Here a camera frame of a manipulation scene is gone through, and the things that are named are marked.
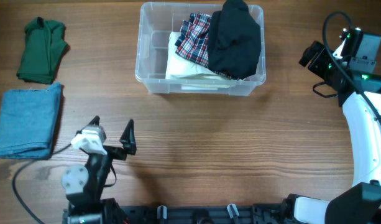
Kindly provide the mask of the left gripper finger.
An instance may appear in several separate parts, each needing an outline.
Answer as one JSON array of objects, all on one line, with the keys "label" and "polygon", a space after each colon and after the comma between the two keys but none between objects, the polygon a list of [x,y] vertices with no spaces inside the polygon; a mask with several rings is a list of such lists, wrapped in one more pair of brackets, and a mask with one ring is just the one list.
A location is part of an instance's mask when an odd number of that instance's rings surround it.
[{"label": "left gripper finger", "polygon": [[119,142],[124,149],[137,149],[134,135],[134,120],[130,119],[124,132],[122,133]]},{"label": "left gripper finger", "polygon": [[99,127],[100,117],[95,116],[84,128],[81,130],[92,130]]}]

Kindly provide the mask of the blue denim cloth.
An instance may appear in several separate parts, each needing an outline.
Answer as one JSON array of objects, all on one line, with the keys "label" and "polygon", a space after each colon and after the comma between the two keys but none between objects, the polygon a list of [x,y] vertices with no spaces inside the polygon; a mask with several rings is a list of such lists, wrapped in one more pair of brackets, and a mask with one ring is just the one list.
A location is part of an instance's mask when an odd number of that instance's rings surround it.
[{"label": "blue denim cloth", "polygon": [[62,85],[43,90],[9,90],[0,110],[0,158],[47,159],[52,153]]}]

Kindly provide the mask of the black garment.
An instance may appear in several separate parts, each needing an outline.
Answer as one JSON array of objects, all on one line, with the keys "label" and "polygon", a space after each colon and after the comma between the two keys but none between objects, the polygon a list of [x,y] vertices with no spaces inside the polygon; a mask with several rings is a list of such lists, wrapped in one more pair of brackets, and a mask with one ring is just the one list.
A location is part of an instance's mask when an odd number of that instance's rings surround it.
[{"label": "black garment", "polygon": [[235,80],[255,74],[262,50],[260,26],[243,0],[227,0],[213,12],[208,32],[208,68]]}]

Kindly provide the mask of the cream cloth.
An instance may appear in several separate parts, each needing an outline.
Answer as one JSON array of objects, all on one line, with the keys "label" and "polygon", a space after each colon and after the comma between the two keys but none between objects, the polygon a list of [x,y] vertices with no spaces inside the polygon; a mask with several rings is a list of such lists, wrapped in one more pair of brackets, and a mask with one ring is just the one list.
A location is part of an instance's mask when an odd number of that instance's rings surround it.
[{"label": "cream cloth", "polygon": [[229,81],[228,78],[213,73],[202,65],[198,65],[177,55],[175,45],[181,34],[171,32],[168,42],[168,58],[165,78],[167,80],[214,80]]}]

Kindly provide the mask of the green garment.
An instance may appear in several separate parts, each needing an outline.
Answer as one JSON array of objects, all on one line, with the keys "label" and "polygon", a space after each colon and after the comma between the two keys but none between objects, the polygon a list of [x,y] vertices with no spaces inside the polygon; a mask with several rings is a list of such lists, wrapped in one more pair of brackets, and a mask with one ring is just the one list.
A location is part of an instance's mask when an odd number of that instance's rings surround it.
[{"label": "green garment", "polygon": [[51,84],[68,44],[65,25],[36,17],[25,26],[25,49],[16,73],[25,82]]}]

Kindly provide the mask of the plaid shirt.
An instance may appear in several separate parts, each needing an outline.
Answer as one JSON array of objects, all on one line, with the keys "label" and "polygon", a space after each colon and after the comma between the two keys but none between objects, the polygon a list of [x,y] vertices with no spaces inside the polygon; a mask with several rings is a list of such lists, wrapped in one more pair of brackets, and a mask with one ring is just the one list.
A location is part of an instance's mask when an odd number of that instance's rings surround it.
[{"label": "plaid shirt", "polygon": [[[208,34],[211,18],[212,16],[209,14],[200,12],[191,13],[187,21],[182,21],[179,31],[181,36],[179,36],[175,43],[177,46],[175,53],[177,55],[198,65],[202,65],[207,69],[209,69]],[[229,80],[237,79],[228,72],[211,71]]]}]

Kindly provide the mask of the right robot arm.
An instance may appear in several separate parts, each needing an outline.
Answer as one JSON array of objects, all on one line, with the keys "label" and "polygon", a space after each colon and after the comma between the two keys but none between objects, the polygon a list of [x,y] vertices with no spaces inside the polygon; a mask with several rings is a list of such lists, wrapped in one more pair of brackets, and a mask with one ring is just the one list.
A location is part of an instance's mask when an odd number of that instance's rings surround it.
[{"label": "right robot arm", "polygon": [[331,201],[290,194],[281,222],[381,223],[381,76],[373,73],[381,36],[355,28],[340,38],[331,54],[313,42],[299,63],[335,90],[351,135],[352,187]]}]

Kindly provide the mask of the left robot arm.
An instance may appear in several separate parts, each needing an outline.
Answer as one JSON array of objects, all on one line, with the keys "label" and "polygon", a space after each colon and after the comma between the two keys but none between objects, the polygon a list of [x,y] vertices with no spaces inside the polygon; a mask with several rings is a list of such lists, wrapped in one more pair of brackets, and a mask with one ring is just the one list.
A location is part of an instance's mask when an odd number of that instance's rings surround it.
[{"label": "left robot arm", "polygon": [[114,198],[102,199],[105,188],[112,187],[106,180],[109,173],[116,175],[114,160],[124,161],[134,155],[137,147],[134,121],[129,120],[119,142],[121,147],[105,146],[106,133],[95,116],[84,128],[76,132],[71,146],[88,155],[85,165],[73,165],[62,175],[62,187],[68,200],[63,211],[63,224],[129,223],[129,217]]}]

